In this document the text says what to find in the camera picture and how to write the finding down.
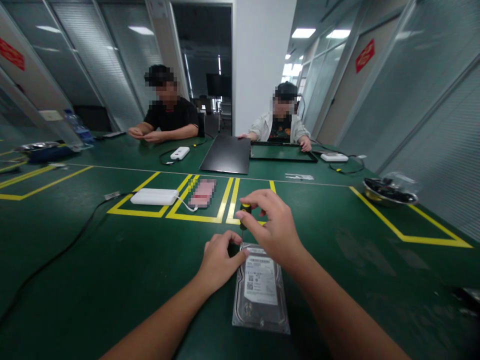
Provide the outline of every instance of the doorway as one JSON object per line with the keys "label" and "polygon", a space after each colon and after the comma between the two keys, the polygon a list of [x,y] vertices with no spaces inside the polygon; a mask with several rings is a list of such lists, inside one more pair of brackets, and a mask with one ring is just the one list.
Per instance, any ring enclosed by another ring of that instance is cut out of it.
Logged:
{"label": "doorway", "polygon": [[[353,49],[350,60],[335,93],[335,97],[333,98],[325,120],[321,125],[317,141],[325,144],[337,143],[341,131],[349,118],[350,112],[357,101],[358,95],[372,69],[374,69],[380,53],[387,46],[398,21],[399,18],[396,17],[382,26],[376,27],[359,36],[355,49]],[[359,72],[357,72],[357,57],[372,39],[374,40],[375,55]]]}
{"label": "doorway", "polygon": [[190,101],[205,131],[232,135],[232,5],[173,3]]}

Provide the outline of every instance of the red sign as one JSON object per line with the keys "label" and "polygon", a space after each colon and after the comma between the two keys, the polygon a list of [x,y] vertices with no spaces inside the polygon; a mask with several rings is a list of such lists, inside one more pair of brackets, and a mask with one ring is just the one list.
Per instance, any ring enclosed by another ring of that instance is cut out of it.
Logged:
{"label": "red sign", "polygon": [[363,51],[360,55],[356,58],[355,67],[356,73],[358,74],[360,70],[364,68],[365,65],[373,58],[375,55],[375,42],[374,39],[370,40],[370,42],[365,46]]}
{"label": "red sign", "polygon": [[7,44],[0,38],[0,55],[15,65],[22,71],[25,71],[25,59],[24,56]]}

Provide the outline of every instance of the pink phone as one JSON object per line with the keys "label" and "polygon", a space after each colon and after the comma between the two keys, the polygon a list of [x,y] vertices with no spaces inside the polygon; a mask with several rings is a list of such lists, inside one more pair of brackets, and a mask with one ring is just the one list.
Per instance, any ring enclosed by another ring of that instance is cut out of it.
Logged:
{"label": "pink phone", "polygon": [[208,208],[217,187],[216,179],[201,179],[195,192],[188,201],[188,206],[194,208]]}

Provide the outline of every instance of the plastic water bottle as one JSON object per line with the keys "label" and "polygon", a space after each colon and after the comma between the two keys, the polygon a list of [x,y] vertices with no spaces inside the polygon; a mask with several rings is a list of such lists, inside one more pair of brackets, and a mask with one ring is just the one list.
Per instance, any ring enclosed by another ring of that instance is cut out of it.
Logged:
{"label": "plastic water bottle", "polygon": [[92,144],[95,142],[92,133],[90,132],[89,128],[84,125],[82,119],[76,114],[74,114],[71,110],[65,110],[65,119],[73,128],[73,131],[76,132],[78,137],[85,143],[85,144]]}

